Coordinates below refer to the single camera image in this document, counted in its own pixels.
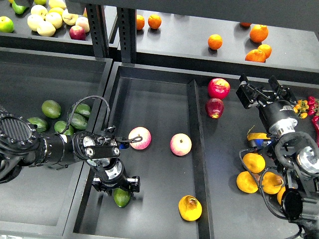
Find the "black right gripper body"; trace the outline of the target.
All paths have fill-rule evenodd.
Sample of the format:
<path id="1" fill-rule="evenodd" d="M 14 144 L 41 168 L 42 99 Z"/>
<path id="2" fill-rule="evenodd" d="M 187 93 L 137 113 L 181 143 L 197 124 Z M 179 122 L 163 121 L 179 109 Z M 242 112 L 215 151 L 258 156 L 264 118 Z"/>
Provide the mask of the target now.
<path id="1" fill-rule="evenodd" d="M 258 106 L 261 122 L 270 135 L 282 136 L 295 132 L 298 117 L 288 101 Z"/>

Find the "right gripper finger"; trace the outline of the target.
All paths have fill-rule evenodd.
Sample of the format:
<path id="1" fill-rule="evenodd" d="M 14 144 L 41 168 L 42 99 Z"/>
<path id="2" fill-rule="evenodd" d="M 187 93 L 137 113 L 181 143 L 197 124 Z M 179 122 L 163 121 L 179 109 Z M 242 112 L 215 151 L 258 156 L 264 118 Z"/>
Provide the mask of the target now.
<path id="1" fill-rule="evenodd" d="M 267 96 L 261 89 L 254 87 L 245 74 L 239 78 L 240 85 L 236 91 L 236 95 L 245 109 L 258 106 L 259 101 L 266 101 Z"/>
<path id="2" fill-rule="evenodd" d="M 291 104 L 297 103 L 297 99 L 292 90 L 289 87 L 284 87 L 283 85 L 279 84 L 275 76 L 271 76 L 268 79 L 268 83 L 274 92 L 274 97 L 276 100 L 285 100 Z"/>

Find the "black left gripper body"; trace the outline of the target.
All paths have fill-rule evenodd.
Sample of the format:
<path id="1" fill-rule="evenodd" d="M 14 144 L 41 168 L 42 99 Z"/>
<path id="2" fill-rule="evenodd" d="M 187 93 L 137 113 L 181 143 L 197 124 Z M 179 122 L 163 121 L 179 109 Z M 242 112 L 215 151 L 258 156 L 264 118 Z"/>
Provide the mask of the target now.
<path id="1" fill-rule="evenodd" d="M 126 173 L 123 162 L 120 159 L 111 159 L 108 166 L 104 166 L 102 162 L 93 167 L 94 178 L 92 186 L 98 192 L 105 192 L 109 196 L 112 190 L 120 188 L 129 194 L 140 192 L 140 177 L 129 177 Z"/>

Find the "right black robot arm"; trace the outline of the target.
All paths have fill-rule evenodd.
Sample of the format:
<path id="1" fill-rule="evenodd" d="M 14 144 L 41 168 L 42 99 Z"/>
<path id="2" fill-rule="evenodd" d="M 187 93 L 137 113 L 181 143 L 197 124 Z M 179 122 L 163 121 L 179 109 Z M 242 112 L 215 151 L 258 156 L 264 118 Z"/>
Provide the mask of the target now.
<path id="1" fill-rule="evenodd" d="M 306 132 L 295 131 L 298 116 L 293 110 L 297 100 L 290 88 L 272 76 L 270 89 L 253 86 L 246 75 L 239 78 L 236 91 L 244 108 L 256 107 L 266 130 L 266 139 L 253 138 L 251 148 L 240 153 L 258 153 L 274 162 L 282 174 L 285 192 L 279 207 L 267 198 L 264 202 L 277 218 L 297 224 L 297 235 L 304 239 L 319 237 L 319 147 Z"/>

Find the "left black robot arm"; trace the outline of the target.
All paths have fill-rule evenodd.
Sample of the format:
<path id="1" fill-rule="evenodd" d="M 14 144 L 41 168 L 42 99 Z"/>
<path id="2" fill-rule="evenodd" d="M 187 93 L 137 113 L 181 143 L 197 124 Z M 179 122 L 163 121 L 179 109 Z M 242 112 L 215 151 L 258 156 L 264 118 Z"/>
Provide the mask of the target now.
<path id="1" fill-rule="evenodd" d="M 66 168 L 84 161 L 94 171 L 92 186 L 98 192 L 111 195 L 121 188 L 130 194 L 140 191 L 139 176 L 129 177 L 120 150 L 130 143 L 141 142 L 142 137 L 132 139 L 116 137 L 115 126 L 109 126 L 110 107 L 106 106 L 105 128 L 99 133 L 80 131 L 74 135 L 64 133 L 39 133 L 37 126 L 22 117 L 0 109 L 0 181 L 7 183 L 16 178 L 25 166 L 44 164 L 52 168 Z"/>

